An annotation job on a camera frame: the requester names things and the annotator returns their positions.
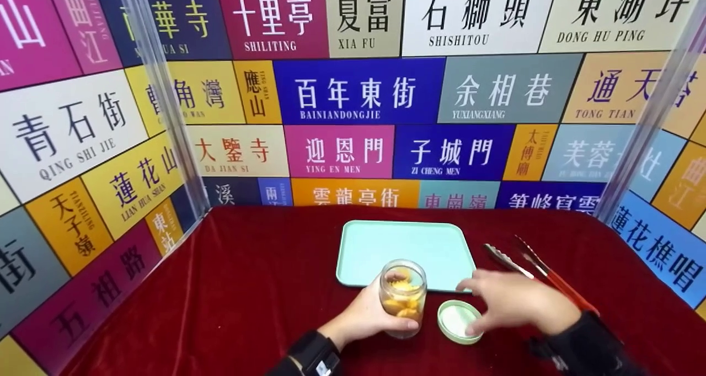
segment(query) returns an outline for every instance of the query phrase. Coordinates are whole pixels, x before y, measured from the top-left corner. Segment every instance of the person's right hand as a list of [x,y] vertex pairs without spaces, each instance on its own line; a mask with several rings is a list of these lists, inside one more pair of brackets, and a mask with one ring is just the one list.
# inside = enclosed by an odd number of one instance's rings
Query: person's right hand
[[488,305],[488,311],[469,324],[468,336],[497,327],[533,324],[542,333],[559,334],[575,324],[581,311],[562,293],[520,273],[475,270],[461,280],[457,291],[470,289]]

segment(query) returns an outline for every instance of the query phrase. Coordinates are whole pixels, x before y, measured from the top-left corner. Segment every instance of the plastic tray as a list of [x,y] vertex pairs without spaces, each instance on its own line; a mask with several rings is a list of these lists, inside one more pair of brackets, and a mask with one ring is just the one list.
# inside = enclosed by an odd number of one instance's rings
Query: plastic tray
[[391,260],[420,265],[430,291],[452,292],[476,270],[463,232],[450,223],[353,220],[343,225],[336,277],[367,286]]

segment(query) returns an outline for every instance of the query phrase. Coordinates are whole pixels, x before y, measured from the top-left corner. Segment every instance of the wrist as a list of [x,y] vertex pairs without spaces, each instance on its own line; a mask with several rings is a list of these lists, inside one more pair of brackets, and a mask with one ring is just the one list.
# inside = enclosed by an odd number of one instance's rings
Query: wrist
[[533,324],[543,334],[549,336],[562,333],[581,318],[581,310],[554,289],[547,290],[547,294],[537,301],[534,313]]
[[346,330],[346,324],[340,316],[336,316],[333,320],[328,321],[328,323],[321,326],[317,331],[324,337],[331,339],[339,353],[350,343],[350,334]]

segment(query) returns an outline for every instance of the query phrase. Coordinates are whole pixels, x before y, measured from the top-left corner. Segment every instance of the glass jar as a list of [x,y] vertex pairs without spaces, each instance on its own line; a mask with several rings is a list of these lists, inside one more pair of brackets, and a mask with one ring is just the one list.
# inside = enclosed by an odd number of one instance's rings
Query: glass jar
[[[421,328],[426,300],[426,273],[410,260],[398,259],[387,263],[380,274],[380,303],[386,313],[417,321]],[[389,331],[390,336],[408,339],[414,331]]]

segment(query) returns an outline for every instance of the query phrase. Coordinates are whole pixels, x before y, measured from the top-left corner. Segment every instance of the person's left hand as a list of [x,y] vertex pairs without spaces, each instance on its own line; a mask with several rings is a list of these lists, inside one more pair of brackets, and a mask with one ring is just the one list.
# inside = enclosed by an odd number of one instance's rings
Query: person's left hand
[[342,350],[352,341],[365,339],[381,331],[411,331],[419,324],[409,318],[398,318],[383,310],[380,303],[380,276],[376,276],[370,285],[326,325],[318,329],[319,333],[330,338]]

